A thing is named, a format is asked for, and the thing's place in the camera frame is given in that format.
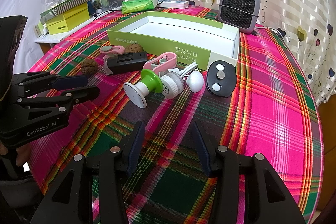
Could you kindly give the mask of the person left hand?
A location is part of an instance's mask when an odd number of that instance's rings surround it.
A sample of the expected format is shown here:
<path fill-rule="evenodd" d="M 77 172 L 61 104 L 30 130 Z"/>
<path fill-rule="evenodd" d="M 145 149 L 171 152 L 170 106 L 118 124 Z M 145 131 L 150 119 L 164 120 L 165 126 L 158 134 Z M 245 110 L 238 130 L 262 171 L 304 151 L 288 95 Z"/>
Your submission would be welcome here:
<path fill-rule="evenodd" d="M 10 156 L 9 153 L 10 153 L 9 149 L 1 142 L 0 145 L 1 157 L 12 159 L 13 157 Z M 15 164 L 17 166 L 24 165 L 29 160 L 30 153 L 31 153 L 31 147 L 29 144 L 25 144 L 17 148 L 16 152 L 14 153 Z"/>

